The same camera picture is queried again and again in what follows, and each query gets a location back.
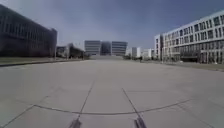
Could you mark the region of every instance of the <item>modern building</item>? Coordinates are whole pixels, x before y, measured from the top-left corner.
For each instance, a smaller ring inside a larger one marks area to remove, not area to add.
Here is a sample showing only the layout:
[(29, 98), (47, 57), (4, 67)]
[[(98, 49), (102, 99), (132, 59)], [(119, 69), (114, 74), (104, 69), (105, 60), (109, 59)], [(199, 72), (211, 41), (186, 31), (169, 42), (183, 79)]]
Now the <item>modern building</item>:
[(164, 60), (224, 62), (224, 11), (193, 21), (163, 36)]
[(101, 41), (87, 40), (84, 43), (85, 52), (89, 55), (100, 55), (101, 54)]
[(134, 58), (139, 58), (141, 57), (142, 52), (141, 52), (141, 47), (132, 47), (131, 48), (131, 56)]
[(0, 56), (54, 56), (57, 31), (0, 4)]
[(144, 49), (142, 50), (143, 59), (152, 59), (154, 57), (154, 49)]
[(162, 50), (163, 50), (163, 35), (159, 34), (155, 36), (155, 59), (162, 60)]
[(112, 41), (111, 54), (116, 56), (124, 56), (127, 49), (127, 42)]
[(124, 56), (127, 44), (119, 41), (85, 41), (85, 51), (89, 55)]

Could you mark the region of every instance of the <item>building facade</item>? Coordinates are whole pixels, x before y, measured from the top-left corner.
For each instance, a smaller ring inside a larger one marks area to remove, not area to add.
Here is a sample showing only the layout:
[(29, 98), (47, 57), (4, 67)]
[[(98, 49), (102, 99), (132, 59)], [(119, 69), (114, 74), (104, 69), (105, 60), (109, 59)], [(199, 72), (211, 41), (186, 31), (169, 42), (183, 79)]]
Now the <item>building facade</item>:
[(131, 57), (139, 58), (142, 55), (141, 47), (132, 47), (131, 48)]
[(163, 35), (159, 34), (157, 36), (155, 36), (155, 54), (154, 54), (154, 58), (158, 59), (158, 60), (162, 60), (162, 51), (163, 51)]
[(224, 11), (163, 34), (163, 60), (224, 62)]
[(124, 56), (127, 49), (127, 42), (112, 41), (111, 54), (116, 56)]
[(101, 42), (97, 40), (88, 40), (84, 42), (85, 52), (88, 55), (101, 54)]
[(0, 56), (54, 56), (57, 31), (0, 4)]
[(154, 49), (143, 49), (142, 57), (143, 59), (152, 59), (154, 57)]

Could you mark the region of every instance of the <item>road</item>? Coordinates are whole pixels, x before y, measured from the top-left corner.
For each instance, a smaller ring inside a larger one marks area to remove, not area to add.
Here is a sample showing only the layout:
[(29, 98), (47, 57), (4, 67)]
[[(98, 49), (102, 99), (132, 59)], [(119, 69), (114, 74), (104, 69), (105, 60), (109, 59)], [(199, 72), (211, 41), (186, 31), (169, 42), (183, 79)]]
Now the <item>road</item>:
[(224, 73), (116, 60), (0, 68), (0, 126), (223, 128)]

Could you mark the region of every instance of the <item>pavement tile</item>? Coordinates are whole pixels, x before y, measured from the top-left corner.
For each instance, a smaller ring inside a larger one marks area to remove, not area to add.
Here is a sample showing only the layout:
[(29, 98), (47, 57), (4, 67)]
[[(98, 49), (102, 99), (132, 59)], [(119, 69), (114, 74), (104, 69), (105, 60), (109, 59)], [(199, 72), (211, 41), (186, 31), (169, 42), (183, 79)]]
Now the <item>pavement tile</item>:
[(142, 118), (148, 128), (209, 128), (177, 106), (144, 112)]
[(42, 108), (32, 108), (6, 128), (68, 128), (77, 115)]
[(215, 128), (224, 127), (224, 109), (212, 102), (198, 99), (183, 103), (181, 107)]
[(134, 128), (135, 114), (128, 115), (82, 115), (82, 128)]
[(134, 112), (122, 91), (91, 91), (83, 110), (84, 113), (127, 113)]
[(30, 105), (17, 101), (4, 99), (0, 101), (0, 127), (3, 127), (19, 114), (23, 113)]
[(61, 110), (80, 112), (88, 91), (69, 91), (59, 89), (44, 99), (39, 105)]
[(138, 111), (169, 106), (189, 99), (184, 94), (165, 91), (127, 92), (127, 95)]

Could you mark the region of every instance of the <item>white building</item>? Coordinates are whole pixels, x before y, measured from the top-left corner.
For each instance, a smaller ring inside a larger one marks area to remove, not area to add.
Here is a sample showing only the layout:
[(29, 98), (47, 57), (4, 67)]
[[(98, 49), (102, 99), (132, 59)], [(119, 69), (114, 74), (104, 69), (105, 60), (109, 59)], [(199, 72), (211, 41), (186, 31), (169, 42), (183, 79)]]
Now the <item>white building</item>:
[(131, 56), (132, 57), (141, 57), (141, 47), (132, 47), (131, 48)]
[(164, 60), (223, 63), (224, 11), (164, 33), (163, 37)]
[(162, 50), (163, 50), (163, 35), (159, 34), (155, 36), (155, 58), (162, 60)]
[(152, 59), (154, 57), (154, 49), (144, 49), (142, 50), (143, 59)]

